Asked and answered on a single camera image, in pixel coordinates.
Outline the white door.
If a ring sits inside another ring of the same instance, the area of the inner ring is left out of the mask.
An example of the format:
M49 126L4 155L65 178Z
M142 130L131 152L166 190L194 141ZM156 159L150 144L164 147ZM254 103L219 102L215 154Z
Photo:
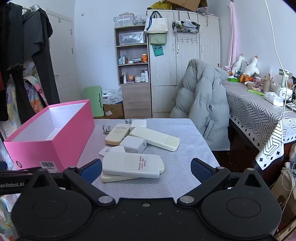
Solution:
M74 59L73 23L69 18L50 10L46 10L46 13L53 29L49 38L50 53L60 102L80 100Z

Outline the clear storage bin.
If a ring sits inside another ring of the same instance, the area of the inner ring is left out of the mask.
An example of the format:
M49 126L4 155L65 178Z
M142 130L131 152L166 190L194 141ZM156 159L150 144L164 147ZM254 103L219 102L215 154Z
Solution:
M132 13L125 13L113 18L116 27L133 26L135 22L135 16Z

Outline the cardboard box on floor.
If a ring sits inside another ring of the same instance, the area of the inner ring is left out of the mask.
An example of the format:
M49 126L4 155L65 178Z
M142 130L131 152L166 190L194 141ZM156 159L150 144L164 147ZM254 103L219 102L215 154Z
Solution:
M118 104L104 104L104 118L106 119L124 119L125 113L123 103Z

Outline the hanging dark clothes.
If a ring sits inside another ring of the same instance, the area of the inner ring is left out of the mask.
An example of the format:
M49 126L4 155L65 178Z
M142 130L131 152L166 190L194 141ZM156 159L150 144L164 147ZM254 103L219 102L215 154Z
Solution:
M6 104L4 81L11 66L33 60L48 104L60 102L49 38L53 29L43 9L23 13L22 6L1 1L1 97Z

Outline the cardboard box atop wardrobe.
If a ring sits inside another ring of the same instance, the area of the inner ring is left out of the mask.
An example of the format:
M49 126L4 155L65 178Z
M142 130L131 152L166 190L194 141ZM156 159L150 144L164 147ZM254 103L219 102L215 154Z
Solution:
M150 6L151 9L167 9L172 10L182 8L189 11L197 11L199 8L206 8L208 3L206 0L168 0L158 1Z

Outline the long cream remote control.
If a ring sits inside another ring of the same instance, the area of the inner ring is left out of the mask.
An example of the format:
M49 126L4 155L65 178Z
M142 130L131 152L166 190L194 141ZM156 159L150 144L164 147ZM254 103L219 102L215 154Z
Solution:
M177 137L173 137L165 133L160 133L141 126L135 127L131 132L129 132L129 135L143 138L148 144L171 152L176 151L180 144L180 139Z

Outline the patterned tablecloth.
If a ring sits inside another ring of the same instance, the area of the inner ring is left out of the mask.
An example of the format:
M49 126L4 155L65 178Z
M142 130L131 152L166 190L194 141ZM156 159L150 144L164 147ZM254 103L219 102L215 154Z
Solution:
M222 81L230 119L259 150L255 160L262 170L284 155L284 145L295 141L295 112L274 106L239 82Z

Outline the pink storage box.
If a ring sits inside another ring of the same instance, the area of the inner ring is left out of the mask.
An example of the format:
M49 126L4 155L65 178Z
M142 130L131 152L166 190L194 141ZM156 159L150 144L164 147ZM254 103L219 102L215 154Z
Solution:
M21 125L4 145L18 169L63 172L76 166L94 127L89 100L54 104Z

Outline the wooden open shelf unit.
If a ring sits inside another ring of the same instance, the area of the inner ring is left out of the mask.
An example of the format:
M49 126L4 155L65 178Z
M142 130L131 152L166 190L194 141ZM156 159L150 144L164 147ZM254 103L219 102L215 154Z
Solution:
M151 118L149 43L144 25L115 27L114 39L125 118ZM147 54L148 62L142 61L142 54ZM135 83L135 75L141 76L140 83Z

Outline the white TCL remote control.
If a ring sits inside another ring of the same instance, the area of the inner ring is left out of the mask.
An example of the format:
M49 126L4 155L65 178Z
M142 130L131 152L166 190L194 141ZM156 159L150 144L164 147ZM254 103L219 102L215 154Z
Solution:
M137 178L159 178L165 166L159 155L136 153L107 153L102 161L102 172Z

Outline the teal hanging organizer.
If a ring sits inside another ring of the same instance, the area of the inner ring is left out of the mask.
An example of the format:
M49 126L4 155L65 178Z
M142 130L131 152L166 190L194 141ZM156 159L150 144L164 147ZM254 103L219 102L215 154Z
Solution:
M163 56L163 46L162 45L152 45L152 50L155 57Z

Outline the cream remote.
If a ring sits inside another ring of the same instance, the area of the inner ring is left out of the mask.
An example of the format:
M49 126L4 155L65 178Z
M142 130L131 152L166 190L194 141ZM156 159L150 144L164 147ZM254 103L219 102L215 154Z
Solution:
M102 173L100 175L102 183L110 183L110 182L118 182L118 181L126 181L126 180L133 180L137 179L137 177L125 177L125 176L118 176L118 175L109 175Z

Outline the green hanging pouch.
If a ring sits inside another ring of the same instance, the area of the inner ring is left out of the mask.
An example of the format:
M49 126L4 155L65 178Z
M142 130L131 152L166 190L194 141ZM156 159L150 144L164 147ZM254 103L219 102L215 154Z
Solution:
M149 43L151 45L165 45L167 42L167 33L149 34Z

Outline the beige remote control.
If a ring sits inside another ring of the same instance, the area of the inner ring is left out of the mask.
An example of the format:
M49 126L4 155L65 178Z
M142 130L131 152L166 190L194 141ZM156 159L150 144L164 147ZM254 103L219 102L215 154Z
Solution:
M130 132L129 124L118 123L105 138L105 144L118 146Z

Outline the metal key bunch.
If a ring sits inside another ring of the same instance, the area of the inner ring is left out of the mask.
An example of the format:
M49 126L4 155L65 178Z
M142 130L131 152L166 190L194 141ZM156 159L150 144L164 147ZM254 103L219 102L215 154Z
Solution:
M108 134L111 132L111 127L110 127L110 126L105 126L105 125L103 125L103 126L102 126L102 129L103 129L103 133L104 133L105 135L108 135Z

